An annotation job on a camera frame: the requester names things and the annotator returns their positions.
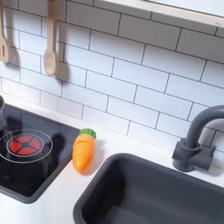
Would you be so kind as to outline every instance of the red burner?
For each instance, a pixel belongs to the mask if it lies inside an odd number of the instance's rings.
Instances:
[[[9,150],[19,156],[31,156],[42,149],[42,143],[36,136],[15,136],[9,141]]]

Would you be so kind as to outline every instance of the white subway tile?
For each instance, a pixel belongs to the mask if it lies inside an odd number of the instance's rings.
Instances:
[[[175,50],[180,28],[122,15],[119,36]]]
[[[200,80],[205,63],[204,59],[198,59],[151,45],[146,46],[143,56],[143,65],[147,67],[154,67],[197,81]]]
[[[12,80],[2,79],[2,91],[7,95],[12,95],[19,99],[39,104],[40,92],[32,87],[21,85]]]
[[[140,64],[144,55],[144,44],[92,31],[90,50]]]
[[[108,97],[105,94],[63,82],[62,97],[89,107],[106,111]]]
[[[42,17],[42,36],[47,38],[47,20]],[[58,22],[57,40],[88,49],[90,30],[73,24]]]
[[[164,14],[152,13],[151,20],[158,21],[160,23],[168,25],[176,25],[196,32],[205,32],[209,34],[215,34],[216,26],[209,24],[197,23],[191,20],[183,19],[180,17],[170,17]]]
[[[3,14],[5,26],[35,35],[41,34],[41,17],[9,8],[4,8]]]
[[[18,0],[3,0],[3,6],[17,10]]]
[[[177,137],[186,137],[191,123],[170,115],[160,114],[157,121],[157,129]],[[214,137],[214,130],[204,128],[199,139],[200,144],[210,146]]]
[[[40,56],[30,52],[11,48],[10,63],[18,67],[30,69],[34,72],[40,72]]]
[[[66,1],[58,0],[58,19],[61,21],[66,20]],[[19,9],[21,11],[27,11],[32,14],[47,17],[48,4],[46,0],[19,0]]]
[[[192,122],[193,119],[203,110],[208,109],[208,107],[203,106],[203,105],[199,105],[198,103],[194,103],[192,105],[192,110],[191,110],[191,114],[188,118],[188,121]]]
[[[139,18],[151,19],[150,11],[140,10],[134,7],[132,8],[126,5],[121,5],[119,3],[111,3],[111,2],[106,2],[104,0],[94,0],[94,6],[103,8],[105,10],[121,12],[123,14],[128,14],[131,16],[139,17]]]
[[[224,65],[208,61],[201,81],[224,88]]]
[[[182,30],[178,42],[178,52],[223,63],[224,38],[196,31]]]
[[[128,102],[133,102],[137,86],[122,80],[116,80],[105,75],[88,71],[87,88],[106,95],[112,95]]]
[[[191,114],[189,116],[189,121],[192,122],[193,119],[200,113],[202,112],[203,110],[205,109],[208,109],[208,107],[206,106],[202,106],[202,105],[199,105],[197,103],[194,103],[192,105],[192,111],[191,111]],[[223,131],[224,132],[224,119],[217,119],[217,120],[214,120],[210,123],[208,123],[206,125],[207,127],[211,128],[211,129],[214,129],[214,130],[219,130],[219,131]]]
[[[214,135],[212,145],[217,147],[217,150],[224,152],[224,133],[217,131]]]
[[[46,38],[41,38],[22,31],[20,32],[19,37],[21,50],[44,56],[46,50]],[[56,48],[59,55],[59,61],[63,61],[64,45],[57,42]]]
[[[130,123],[128,136],[169,151],[174,151],[177,141],[180,139],[179,137],[171,136],[134,122]]]
[[[117,34],[120,14],[79,3],[67,2],[66,21],[100,32]]]
[[[7,38],[10,46],[19,48],[18,31],[4,27],[4,36]]]
[[[189,101],[144,87],[137,88],[135,103],[183,119],[188,117],[192,106]]]
[[[177,137],[186,137],[190,123],[170,115],[160,114],[157,120],[157,130]]]
[[[111,75],[114,59],[97,52],[66,45],[65,62],[100,74]]]
[[[168,73],[115,59],[113,77],[139,86],[165,91]]]
[[[46,74],[43,58],[41,60],[41,73]],[[59,71],[57,72],[56,76],[53,76],[53,78],[84,87],[86,83],[86,74],[87,71],[85,69],[79,68],[77,66],[70,66],[60,62]]]
[[[204,128],[201,132],[199,143],[205,146],[210,146],[211,142],[213,141],[213,138],[214,138],[214,130]]]
[[[18,66],[13,66],[10,64],[4,64],[0,62],[0,76],[12,81],[19,82],[20,79],[20,68]]]
[[[88,107],[84,107],[82,120],[124,135],[127,134],[130,123],[129,121],[120,117],[109,115],[107,113],[103,113],[99,110]]]
[[[21,83],[53,95],[61,95],[61,81],[21,68]]]
[[[41,106],[57,111],[61,114],[81,119],[82,105],[68,101],[56,95],[41,92]]]
[[[152,128],[156,127],[158,112],[137,106],[133,103],[121,101],[113,97],[108,98],[108,110],[110,114],[120,116],[136,123],[141,123]]]
[[[219,27],[216,36],[224,38],[224,29]]]
[[[216,150],[213,154],[213,163],[212,165],[224,170],[224,153],[222,151]]]
[[[207,106],[224,104],[224,89],[171,75],[166,93]]]
[[[94,0],[71,0],[71,2],[75,2],[79,4],[88,4],[88,5],[94,4]]]

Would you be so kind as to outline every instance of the stove burner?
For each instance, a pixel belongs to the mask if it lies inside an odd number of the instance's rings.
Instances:
[[[37,162],[47,157],[52,148],[52,139],[46,133],[35,129],[15,130],[0,139],[0,157],[17,164]]]
[[[7,150],[18,157],[29,157],[41,152],[44,142],[41,138],[34,135],[14,136],[7,143]]]

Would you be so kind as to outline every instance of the toy carrot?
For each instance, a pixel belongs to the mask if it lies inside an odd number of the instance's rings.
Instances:
[[[73,167],[83,172],[90,164],[95,151],[96,133],[92,129],[82,129],[73,143]]]

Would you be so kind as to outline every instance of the black stovetop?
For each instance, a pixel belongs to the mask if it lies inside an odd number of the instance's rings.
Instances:
[[[0,132],[0,193],[34,202],[72,158],[79,130],[5,105]]]

